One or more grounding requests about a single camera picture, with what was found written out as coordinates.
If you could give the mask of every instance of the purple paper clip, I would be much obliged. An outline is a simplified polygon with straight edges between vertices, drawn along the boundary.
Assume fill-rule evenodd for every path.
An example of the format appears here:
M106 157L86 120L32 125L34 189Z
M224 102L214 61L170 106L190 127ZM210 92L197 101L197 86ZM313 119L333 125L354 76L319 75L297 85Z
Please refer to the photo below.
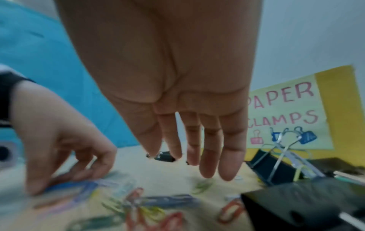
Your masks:
M174 209L180 207L195 207L199 200L189 194L174 196L148 196L132 199L131 204L143 207L159 207L162 209ZM123 204L123 207L131 207L130 204Z

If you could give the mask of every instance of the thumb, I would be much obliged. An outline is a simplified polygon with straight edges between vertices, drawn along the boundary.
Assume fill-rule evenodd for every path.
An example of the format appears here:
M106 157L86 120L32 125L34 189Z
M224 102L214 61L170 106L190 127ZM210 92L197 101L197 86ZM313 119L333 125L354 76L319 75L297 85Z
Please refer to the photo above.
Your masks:
M24 142L27 157L26 190L31 195L43 192L49 185L53 162L53 142L37 139Z

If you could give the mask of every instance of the sign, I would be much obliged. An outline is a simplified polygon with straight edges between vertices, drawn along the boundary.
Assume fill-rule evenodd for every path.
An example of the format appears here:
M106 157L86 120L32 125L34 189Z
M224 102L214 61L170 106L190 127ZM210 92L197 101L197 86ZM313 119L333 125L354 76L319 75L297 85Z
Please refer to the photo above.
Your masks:
M302 137L292 148L333 149L314 75L252 91L248 107L247 148L273 144L287 129ZM296 140L296 133L290 132L281 143L288 145Z

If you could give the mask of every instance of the pink binder clip drawing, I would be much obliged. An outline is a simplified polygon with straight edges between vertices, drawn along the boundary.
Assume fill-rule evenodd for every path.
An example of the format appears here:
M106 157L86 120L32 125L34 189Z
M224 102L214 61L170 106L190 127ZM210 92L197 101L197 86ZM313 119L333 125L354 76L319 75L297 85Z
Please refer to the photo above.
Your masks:
M260 130L254 130L254 137L251 138L251 144L263 144L263 138L259 137Z

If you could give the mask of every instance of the yellow board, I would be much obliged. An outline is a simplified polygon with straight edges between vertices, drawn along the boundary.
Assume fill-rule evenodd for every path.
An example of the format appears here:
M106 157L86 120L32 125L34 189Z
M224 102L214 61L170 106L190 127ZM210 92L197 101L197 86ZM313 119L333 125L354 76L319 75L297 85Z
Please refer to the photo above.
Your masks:
M339 157L355 166L365 166L365 119L353 67L337 67L315 75L334 150L311 150L313 158ZM246 160L256 152L248 149Z

